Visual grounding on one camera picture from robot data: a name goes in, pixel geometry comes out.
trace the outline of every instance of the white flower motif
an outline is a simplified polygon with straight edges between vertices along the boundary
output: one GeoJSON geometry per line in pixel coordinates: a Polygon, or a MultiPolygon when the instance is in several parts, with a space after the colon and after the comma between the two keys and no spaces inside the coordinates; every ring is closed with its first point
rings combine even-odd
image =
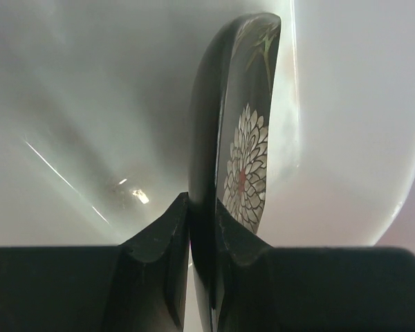
{"type": "Polygon", "coordinates": [[[229,213],[251,232],[256,233],[266,198],[268,128],[263,116],[243,110],[230,145],[228,175],[224,183],[223,204],[229,213]]]}

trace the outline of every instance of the chrysanthemum design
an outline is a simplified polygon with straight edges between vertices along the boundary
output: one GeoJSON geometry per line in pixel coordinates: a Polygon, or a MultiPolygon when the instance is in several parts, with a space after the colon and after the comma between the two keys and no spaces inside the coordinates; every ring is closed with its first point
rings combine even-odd
{"type": "Polygon", "coordinates": [[[230,145],[224,183],[224,206],[253,233],[258,230],[266,199],[268,128],[263,123],[263,116],[258,116],[256,110],[251,113],[248,104],[230,145]]]}

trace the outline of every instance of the curved black object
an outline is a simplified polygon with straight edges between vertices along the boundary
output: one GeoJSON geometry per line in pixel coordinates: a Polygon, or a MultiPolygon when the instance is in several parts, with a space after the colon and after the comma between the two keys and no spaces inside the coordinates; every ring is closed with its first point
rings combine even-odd
{"type": "Polygon", "coordinates": [[[0,331],[182,331],[186,210],[120,246],[0,248],[0,331]]]}
{"type": "MultiPolygon", "coordinates": [[[[188,216],[204,331],[415,331],[410,252],[272,248],[255,235],[259,219],[243,216],[264,206],[261,186],[246,185],[254,176],[247,169],[258,171],[256,180],[265,176],[265,159],[248,158],[261,154],[252,154],[252,123],[243,119],[247,108],[258,110],[259,129],[267,126],[280,27],[271,14],[228,24],[206,50],[194,84],[188,216]],[[255,53],[262,40],[263,51],[255,53]],[[237,127],[251,130],[241,137],[237,127]],[[235,145],[246,160],[239,167],[228,160],[237,156],[235,145]],[[231,188],[235,193],[226,193],[231,188]]],[[[258,142],[262,136],[267,141],[263,131],[258,142]]]]}
{"type": "Polygon", "coordinates": [[[216,293],[217,198],[235,220],[257,231],[280,30],[281,21],[272,14],[235,19],[209,45],[194,83],[190,236],[201,319],[212,329],[220,315],[214,310],[222,303],[216,293]]]}

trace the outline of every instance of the red flower center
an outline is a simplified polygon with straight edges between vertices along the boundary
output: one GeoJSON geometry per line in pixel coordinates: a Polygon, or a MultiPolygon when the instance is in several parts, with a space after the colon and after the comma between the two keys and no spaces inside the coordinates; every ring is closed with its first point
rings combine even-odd
{"type": "Polygon", "coordinates": [[[246,173],[245,169],[243,168],[238,175],[238,193],[241,194],[244,192],[244,183],[246,182],[246,173]]]}

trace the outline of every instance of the glossy black surface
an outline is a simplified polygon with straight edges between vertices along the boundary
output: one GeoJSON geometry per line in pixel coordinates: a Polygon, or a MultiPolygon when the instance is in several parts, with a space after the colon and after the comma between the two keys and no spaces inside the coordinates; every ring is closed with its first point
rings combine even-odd
{"type": "MultiPolygon", "coordinates": [[[[252,177],[243,176],[247,166],[233,168],[228,163],[247,104],[263,116],[261,132],[268,124],[279,28],[279,19],[269,14],[240,17],[225,26],[206,50],[194,84],[188,217],[203,329],[415,331],[412,253],[391,248],[272,248],[255,235],[258,223],[251,224],[251,218],[237,213],[243,209],[225,199],[227,188],[234,188],[242,207],[260,206],[246,205],[247,199],[255,202],[245,195],[250,186],[240,183],[252,177]],[[242,38],[246,26],[251,29],[242,38]],[[270,28],[261,32],[262,26],[270,28]],[[254,57],[262,33],[270,44],[267,56],[254,57]]],[[[259,137],[267,140],[264,134],[259,137]]],[[[248,141],[238,142],[246,155],[248,141]]],[[[265,174],[257,171],[258,180],[265,174]]],[[[264,194],[259,198],[264,206],[264,194]]]]}
{"type": "MultiPolygon", "coordinates": [[[[194,83],[189,217],[197,298],[204,326],[216,324],[216,202],[224,197],[230,146],[236,141],[240,117],[248,105],[252,112],[258,109],[263,126],[268,126],[280,29],[279,17],[272,14],[235,19],[220,30],[207,48],[194,83]]],[[[235,180],[240,178],[239,174],[242,169],[234,174],[235,180]]]]}

